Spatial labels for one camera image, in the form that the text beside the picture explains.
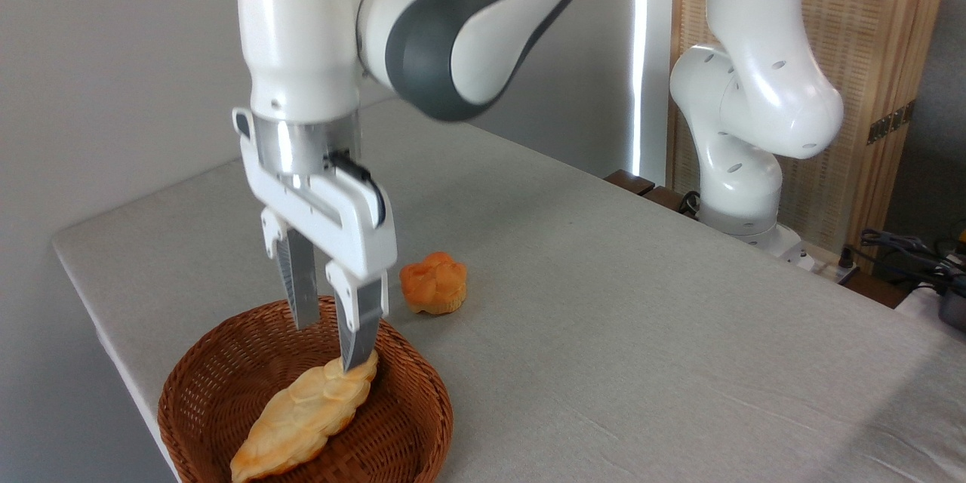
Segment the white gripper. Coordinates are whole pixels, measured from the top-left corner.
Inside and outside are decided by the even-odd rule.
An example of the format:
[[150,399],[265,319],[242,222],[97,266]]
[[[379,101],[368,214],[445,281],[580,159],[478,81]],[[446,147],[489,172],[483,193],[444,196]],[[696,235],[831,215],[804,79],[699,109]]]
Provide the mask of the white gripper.
[[232,117],[246,180],[266,207],[261,214],[266,255],[277,264],[298,331],[320,318],[313,245],[332,259],[325,277],[334,288],[340,357],[349,372],[372,356],[389,311],[386,270],[398,252],[390,205],[379,219],[379,197],[386,194],[343,169],[311,174],[297,185],[283,181],[260,163],[252,112],[234,108]]

